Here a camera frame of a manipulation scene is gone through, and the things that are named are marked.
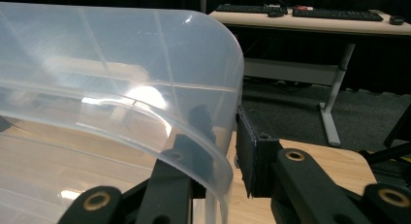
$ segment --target black keyboard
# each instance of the black keyboard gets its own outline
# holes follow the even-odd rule
[[[294,17],[331,18],[362,21],[382,21],[376,13],[368,11],[336,11],[336,10],[293,10]]]
[[[287,8],[269,7],[269,6],[248,6],[248,5],[220,5],[215,10],[216,12],[225,13],[251,13],[251,14],[268,14],[274,12],[281,12],[288,14]]]

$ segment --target computer mouse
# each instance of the computer mouse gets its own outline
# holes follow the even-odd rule
[[[401,25],[405,22],[405,18],[403,16],[391,16],[390,17],[390,24],[392,25]]]
[[[268,17],[282,17],[284,16],[284,14],[281,12],[271,12],[271,13],[268,13],[267,16]]]

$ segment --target clear plastic container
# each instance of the clear plastic container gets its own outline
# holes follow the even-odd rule
[[[196,222],[227,221],[225,154],[243,74],[228,29],[190,11],[0,12],[0,223],[55,223],[82,191],[124,192],[156,159],[207,189]],[[164,153],[179,136],[194,164]]]

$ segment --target wooden table surface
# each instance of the wooden table surface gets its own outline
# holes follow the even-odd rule
[[[344,188],[362,195],[364,188],[376,183],[375,177],[363,157],[353,151],[287,140],[280,141],[285,148],[298,148],[309,153],[332,180]],[[247,198],[240,169],[234,166],[236,156],[236,133],[228,151],[234,171],[233,188],[229,204],[230,224],[275,223],[269,198]]]

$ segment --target desk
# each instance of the desk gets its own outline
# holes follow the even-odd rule
[[[262,14],[220,12],[213,12],[210,16],[225,24],[233,33],[305,36],[347,44],[339,65],[314,65],[254,58],[245,58],[244,64],[246,76],[331,85],[328,100],[319,106],[329,144],[339,147],[341,142],[332,119],[332,107],[348,69],[355,43],[373,40],[411,41],[410,24],[390,25],[390,16],[378,13],[384,19],[381,22],[303,18],[291,15],[269,18]]]
[[[356,152],[286,140],[280,142],[285,148],[298,148],[309,153],[336,184],[352,192],[362,195],[368,184],[376,183],[368,164]],[[236,133],[233,134],[227,155],[234,171],[233,189],[229,203],[229,223],[275,223],[269,198],[247,199],[241,171],[234,166],[235,155]]]

